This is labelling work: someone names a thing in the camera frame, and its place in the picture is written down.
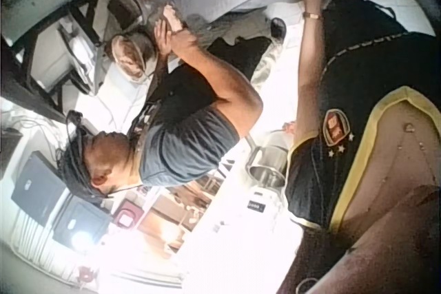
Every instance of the embroidered patch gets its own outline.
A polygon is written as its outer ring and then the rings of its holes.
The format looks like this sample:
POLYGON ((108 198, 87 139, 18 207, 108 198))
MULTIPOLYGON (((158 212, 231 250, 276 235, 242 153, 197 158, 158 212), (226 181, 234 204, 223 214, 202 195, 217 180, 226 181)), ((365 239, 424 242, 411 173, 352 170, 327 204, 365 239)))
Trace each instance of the embroidered patch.
POLYGON ((326 112, 323 123, 323 136, 329 147, 337 145, 351 131, 349 121, 344 112, 339 109, 330 109, 326 112))

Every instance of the man's arm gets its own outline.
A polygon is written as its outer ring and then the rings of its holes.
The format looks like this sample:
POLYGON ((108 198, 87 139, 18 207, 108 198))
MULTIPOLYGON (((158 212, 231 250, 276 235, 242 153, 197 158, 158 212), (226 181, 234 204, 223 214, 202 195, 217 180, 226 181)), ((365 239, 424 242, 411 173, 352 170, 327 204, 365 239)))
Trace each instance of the man's arm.
POLYGON ((154 26, 154 37, 156 45, 158 46, 158 59, 156 61, 156 68, 153 72, 152 82, 147 91, 146 100, 168 75, 168 56, 172 51, 172 32, 167 29, 167 22, 161 19, 156 22, 154 26))
POLYGON ((298 104, 294 144, 319 127, 318 86, 323 71, 325 43, 321 19, 322 0, 304 0, 305 12, 319 19, 305 18, 298 66, 298 104))
POLYGON ((188 30, 172 37, 172 49, 212 86, 218 97, 212 106, 231 122, 241 138, 248 135, 263 109, 262 100, 249 81, 234 67, 202 49, 188 30))

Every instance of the yellow trim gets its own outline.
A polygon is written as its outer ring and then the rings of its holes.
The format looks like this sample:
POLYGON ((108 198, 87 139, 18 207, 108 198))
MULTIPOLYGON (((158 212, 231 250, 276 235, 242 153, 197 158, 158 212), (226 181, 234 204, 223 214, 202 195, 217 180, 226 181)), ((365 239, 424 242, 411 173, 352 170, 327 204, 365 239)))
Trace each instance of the yellow trim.
POLYGON ((314 229, 314 230, 322 229, 322 227, 319 224, 310 222, 304 218, 296 217, 293 213, 291 213, 291 220, 297 224, 303 225, 304 227, 309 227, 310 229, 314 229))
POLYGON ((336 208, 331 218, 329 229, 331 232, 338 232, 342 219, 344 218, 347 208, 352 201, 352 198, 357 191, 363 173, 366 169, 369 157, 372 153, 373 146, 377 136, 378 121, 384 112, 391 106, 396 105, 402 101, 408 101, 421 112, 430 116, 438 134, 441 137, 441 112, 440 110, 425 96, 415 91, 408 86, 402 86, 381 99, 373 108, 369 120, 367 121, 365 132, 363 133, 360 146, 358 148, 356 157, 353 160, 351 170, 343 186, 343 190, 337 201, 336 208))
POLYGON ((289 149, 289 151, 288 151, 287 172, 285 174, 285 187, 283 187, 283 189, 282 189, 283 204, 284 204, 284 207, 286 208, 286 210, 288 210, 288 212, 289 212, 289 214, 291 216, 291 219, 294 222, 296 222, 296 223, 298 223, 300 225, 303 225, 305 227, 310 227, 311 229, 321 229, 321 226, 316 224, 316 223, 313 223, 313 222, 310 222, 308 220, 305 220, 303 218, 296 217, 292 212, 290 212, 289 209, 288 209, 288 199, 287 199, 287 196, 285 195, 285 191, 287 189, 287 184, 288 184, 288 174, 289 174, 289 168, 291 167, 291 156, 292 156, 292 154, 303 143, 307 142, 309 139, 314 139, 317 136, 318 136, 318 130, 310 131, 310 132, 306 133, 300 140, 296 141, 292 145, 292 147, 289 149))

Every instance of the man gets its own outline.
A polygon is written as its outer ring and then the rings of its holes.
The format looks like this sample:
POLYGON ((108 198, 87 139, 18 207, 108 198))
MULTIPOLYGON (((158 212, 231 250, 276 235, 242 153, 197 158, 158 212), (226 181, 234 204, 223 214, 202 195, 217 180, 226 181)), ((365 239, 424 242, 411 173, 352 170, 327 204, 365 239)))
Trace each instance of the man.
MULTIPOLYGON (((283 41, 285 24, 275 22, 273 35, 283 41)), ((250 78, 269 39, 243 40, 228 48, 214 43, 207 51, 189 30, 172 34, 164 20, 154 33, 154 79, 127 135, 101 132, 93 137, 81 125, 80 114, 68 116, 76 131, 59 169, 72 193, 99 201, 137 185, 184 185, 217 168, 258 120, 262 101, 244 74, 250 78), (168 74, 171 51, 185 63, 168 74)))
POLYGON ((317 281, 311 293, 430 293, 418 286, 439 275, 436 39, 367 0, 304 2, 297 119, 284 128, 284 197, 304 234, 279 293, 317 281))

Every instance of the wristwatch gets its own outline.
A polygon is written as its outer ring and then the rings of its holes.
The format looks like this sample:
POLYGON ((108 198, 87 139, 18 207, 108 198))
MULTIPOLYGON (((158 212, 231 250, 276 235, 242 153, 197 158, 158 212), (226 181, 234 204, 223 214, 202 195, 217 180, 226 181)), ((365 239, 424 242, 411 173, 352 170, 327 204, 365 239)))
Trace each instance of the wristwatch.
POLYGON ((312 13, 308 13, 308 12, 303 12, 303 17, 305 19, 314 19, 314 20, 320 20, 322 18, 321 15, 312 14, 312 13))

